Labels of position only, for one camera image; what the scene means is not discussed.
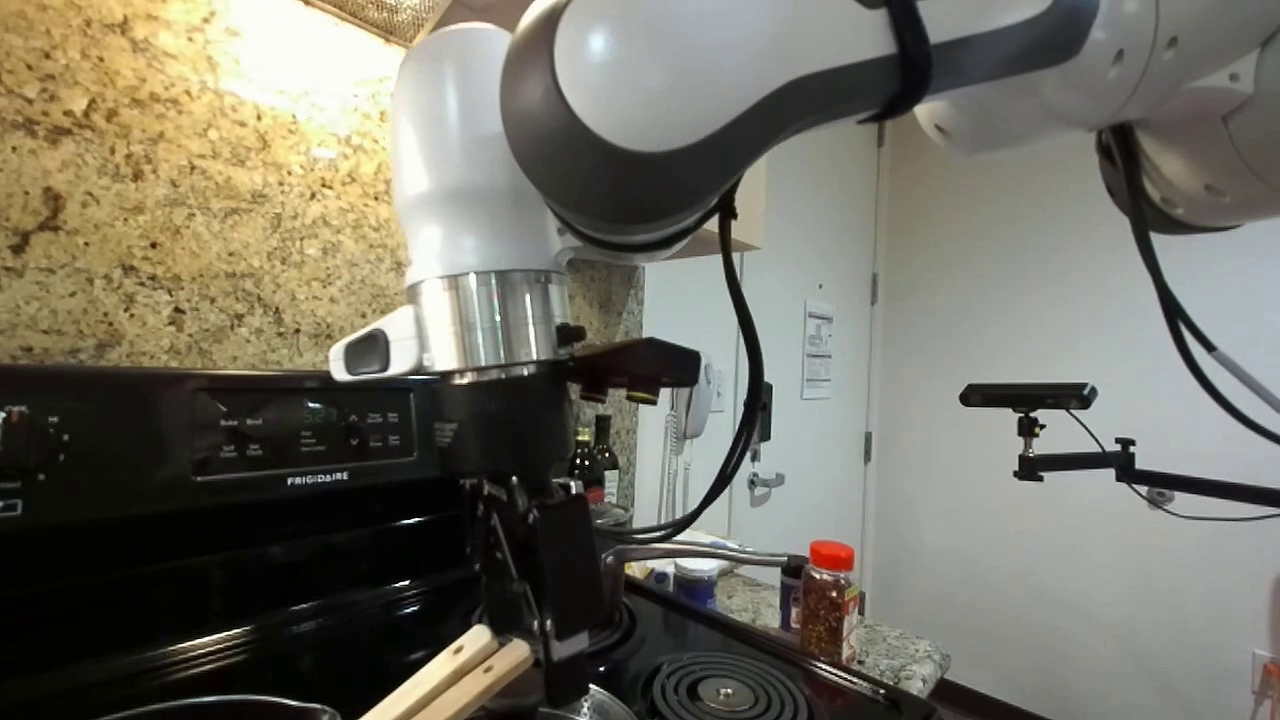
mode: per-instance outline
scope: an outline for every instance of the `white paper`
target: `white paper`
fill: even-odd
[[[836,308],[808,300],[804,304],[804,340],[800,340],[800,396],[832,396],[836,384]]]

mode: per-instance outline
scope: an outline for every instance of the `spice jar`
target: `spice jar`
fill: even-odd
[[[812,540],[800,576],[800,648],[844,664],[844,632],[860,616],[860,588],[852,584],[852,548],[840,540]]]

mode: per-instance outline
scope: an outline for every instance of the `white door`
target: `white door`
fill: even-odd
[[[744,252],[740,268],[772,380],[772,440],[756,468],[744,464],[732,496],[700,520],[700,532],[768,552],[804,552],[812,536],[864,544],[876,128],[844,120],[788,140],[764,164],[764,248]],[[828,348],[820,340],[804,348],[804,316],[816,316],[812,332],[828,328]],[[644,332],[700,348],[720,392],[708,432],[680,460],[664,456],[664,412],[640,412],[640,524],[664,516],[656,508],[684,512],[708,488],[740,420],[744,352],[720,260],[644,268]],[[748,492],[748,472],[784,472],[784,484],[764,500]]]
[[[876,160],[876,128],[852,120],[768,160],[768,240],[744,256],[772,380],[772,440],[732,492],[732,540],[748,548],[804,552],[816,536],[864,548]],[[748,472],[784,484],[748,492]]]

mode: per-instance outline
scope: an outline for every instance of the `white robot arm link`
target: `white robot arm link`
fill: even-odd
[[[332,372],[556,360],[564,228],[612,256],[672,248],[780,140],[896,104],[920,56],[916,120],[948,148],[1136,124],[1144,196],[1100,148],[1120,212],[1164,232],[1280,216],[1276,32],[1276,0],[536,0],[516,36],[432,32],[392,108],[412,300]]]

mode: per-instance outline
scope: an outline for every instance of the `robotic arm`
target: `robotic arm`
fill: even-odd
[[[1136,124],[1144,192],[1120,188],[1108,144],[1100,160],[1120,212],[1152,228],[1280,216],[1276,32],[1276,0],[540,0],[516,36],[432,32],[408,48],[392,108],[408,304],[340,340],[332,376],[420,372],[456,388],[460,424],[484,420],[456,472],[484,484],[492,576],[520,564],[508,580],[536,584],[548,696],[576,696],[576,632],[600,608],[556,580],[576,572],[556,548],[592,548],[584,508],[548,480],[568,456],[568,384],[688,384],[688,356],[576,356],[560,300],[572,252],[668,252],[768,148],[876,120],[912,88],[928,88],[924,132],[960,152]],[[564,448],[492,464],[532,432]]]

